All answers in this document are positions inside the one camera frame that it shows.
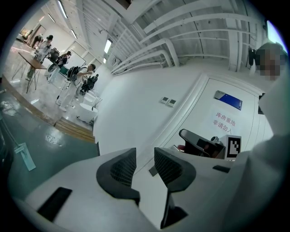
door frame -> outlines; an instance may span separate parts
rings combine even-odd
[[[172,136],[176,133],[179,127],[184,123],[195,104],[198,102],[200,96],[202,95],[209,79],[221,81],[230,85],[233,85],[237,88],[240,88],[255,97],[259,97],[262,95],[263,91],[239,78],[220,74],[220,73],[212,73],[212,72],[201,72],[197,81],[192,86],[191,91],[187,94],[185,101],[180,105],[180,107],[176,110],[175,114],[168,120],[163,129],[156,132],[156,136],[154,136],[154,141],[152,141],[149,145],[148,143],[141,149],[141,154],[138,156],[138,165],[135,171],[135,174],[141,170],[153,157],[148,155],[143,155],[143,153],[152,153],[152,147],[164,147],[165,144],[172,138]]]

person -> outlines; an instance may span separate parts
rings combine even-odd
[[[91,75],[93,71],[95,71],[96,66],[94,64],[90,64],[88,66],[81,67],[80,71],[77,73],[77,78],[75,81],[71,81],[71,83],[68,86],[67,94],[64,97],[59,109],[66,112],[66,106],[69,104],[73,99],[72,95],[74,94],[74,98],[78,99],[80,90],[82,88],[82,80],[83,77],[86,75]]]
[[[50,35],[46,38],[46,40],[40,45],[38,50],[36,50],[36,55],[34,57],[40,63],[44,62],[45,56],[49,53],[51,49],[51,41],[53,40],[53,35]],[[35,69],[30,66],[29,71],[27,73],[27,81],[30,81],[31,77],[33,76]]]
[[[42,37],[43,37],[42,34],[39,34],[39,35],[35,36],[34,41],[33,41],[32,45],[31,45],[31,47],[34,48],[34,46],[35,46],[35,44],[36,44],[37,42],[40,43],[40,41],[42,40]]]
[[[64,66],[64,64],[68,63],[68,59],[70,58],[71,55],[72,55],[71,52],[68,51],[67,53],[58,57],[58,59],[56,60],[57,66],[55,70],[53,71],[53,73],[51,74],[50,78],[48,78],[47,80],[48,83],[53,82],[55,80],[55,77],[57,76],[58,72]]]

floor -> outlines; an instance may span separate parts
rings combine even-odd
[[[33,189],[66,166],[99,155],[96,144],[60,132],[32,115],[9,92],[0,94],[0,114],[17,143],[26,143],[36,165],[28,171],[22,156],[14,155],[8,177],[9,190],[14,197],[25,199]]]
[[[76,113],[80,107],[80,103],[83,101],[83,96],[80,95],[79,101],[74,99],[71,106],[67,106],[67,112],[63,112],[59,109],[57,103],[57,96],[60,95],[58,101],[66,95],[66,90],[61,91],[62,88],[68,84],[65,82],[65,77],[58,73],[55,81],[49,84],[44,76],[45,70],[41,70],[39,74],[39,79],[37,83],[37,89],[35,90],[34,82],[31,84],[28,93],[26,93],[28,81],[25,80],[26,73],[28,72],[29,65],[26,66],[25,70],[20,70],[16,73],[15,77],[12,79],[17,66],[22,64],[22,58],[19,56],[20,53],[30,53],[34,54],[34,50],[28,45],[23,44],[19,41],[15,41],[10,49],[10,53],[6,60],[4,75],[10,84],[29,102],[31,102],[37,109],[39,109],[46,116],[50,117],[55,122],[61,117],[74,122],[75,124],[82,126],[86,129],[92,131],[92,126],[78,120],[76,118]]]

white ceiling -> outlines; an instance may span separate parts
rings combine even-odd
[[[179,58],[184,56],[203,58],[206,55],[206,58],[228,59],[230,70],[238,71],[239,65],[245,66],[247,63],[248,45],[251,44],[254,48],[258,45],[256,24],[251,20],[250,23],[247,19],[240,20],[240,17],[248,15],[256,18],[261,25],[263,20],[243,0],[134,0],[128,9],[123,8],[116,0],[62,0],[62,2],[68,19],[60,13],[57,0],[50,0],[46,7],[54,15],[58,24],[63,28],[74,30],[78,39],[86,43],[90,52],[100,62],[105,57],[109,68],[114,57],[124,61],[146,45],[162,38],[170,38]],[[222,14],[222,18],[211,18],[211,15],[218,13]],[[226,13],[235,14],[235,19],[225,19]],[[201,15],[209,15],[209,19],[199,20],[198,17]],[[197,17],[197,20],[179,24],[143,41],[144,38],[165,26],[193,17]],[[197,30],[216,29],[224,29],[224,31],[203,31],[173,38]],[[225,31],[227,29],[244,32],[250,30],[253,34]],[[113,41],[113,44],[109,53],[104,54],[108,38]],[[167,46],[161,45],[146,53],[160,49],[168,51]],[[140,63],[153,61],[162,62],[164,58],[157,56]]]

white pants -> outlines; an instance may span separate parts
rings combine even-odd
[[[49,82],[53,82],[60,71],[60,67],[57,65],[54,69],[53,73],[51,74],[50,78],[48,79]]]
[[[65,108],[73,100],[74,97],[77,98],[81,90],[81,87],[82,87],[82,83],[79,83],[77,86],[75,86],[74,83],[71,82],[60,107]]]

